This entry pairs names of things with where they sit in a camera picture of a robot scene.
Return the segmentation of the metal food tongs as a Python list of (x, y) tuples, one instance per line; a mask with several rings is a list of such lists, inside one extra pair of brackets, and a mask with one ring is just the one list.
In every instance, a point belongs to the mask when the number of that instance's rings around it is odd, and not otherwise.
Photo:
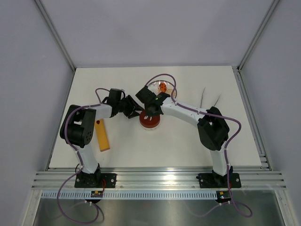
[(222, 93), (220, 94), (214, 94), (207, 92), (206, 87), (204, 87), (202, 93), (201, 93), (201, 100), (200, 100), (200, 107), (201, 108), (210, 108), (211, 106), (216, 107), (220, 98), (222, 96)]

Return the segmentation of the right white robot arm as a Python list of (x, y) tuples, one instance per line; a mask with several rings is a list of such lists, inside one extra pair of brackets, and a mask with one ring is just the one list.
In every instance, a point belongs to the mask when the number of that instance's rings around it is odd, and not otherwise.
[(178, 102), (164, 92), (155, 94), (144, 86), (135, 95), (143, 104), (147, 116), (169, 115), (185, 121), (198, 129), (201, 144), (210, 151), (213, 170), (210, 176), (198, 175), (197, 179), (213, 188), (226, 187), (230, 181), (229, 166), (225, 158), (225, 143), (230, 131), (216, 107), (209, 110), (193, 108)]

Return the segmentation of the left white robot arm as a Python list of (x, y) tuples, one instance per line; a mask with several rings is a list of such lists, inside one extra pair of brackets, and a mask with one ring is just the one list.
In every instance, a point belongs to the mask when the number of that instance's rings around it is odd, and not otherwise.
[(114, 188), (117, 175), (102, 173), (90, 144), (97, 120), (123, 113), (131, 119), (143, 108), (122, 89), (110, 89), (107, 97), (94, 105), (71, 105), (60, 128), (60, 138), (73, 149), (79, 165), (75, 172), (76, 188)]

